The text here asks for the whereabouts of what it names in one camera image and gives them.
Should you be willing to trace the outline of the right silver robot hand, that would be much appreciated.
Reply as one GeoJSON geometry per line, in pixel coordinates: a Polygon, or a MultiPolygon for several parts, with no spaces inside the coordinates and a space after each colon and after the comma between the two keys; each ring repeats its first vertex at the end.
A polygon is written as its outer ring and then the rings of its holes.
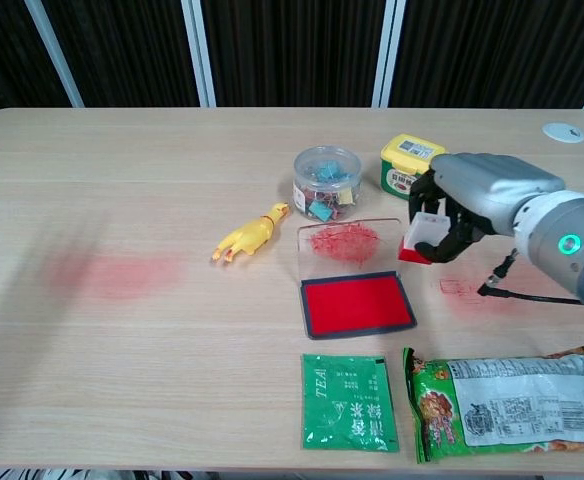
{"type": "Polygon", "coordinates": [[[514,235],[514,218],[529,200],[561,191],[560,177],[517,157],[489,153],[445,153],[411,185],[409,219],[418,212],[436,214],[445,203],[447,235],[434,246],[419,241],[414,249],[431,263],[448,263],[486,235],[514,235]]]}

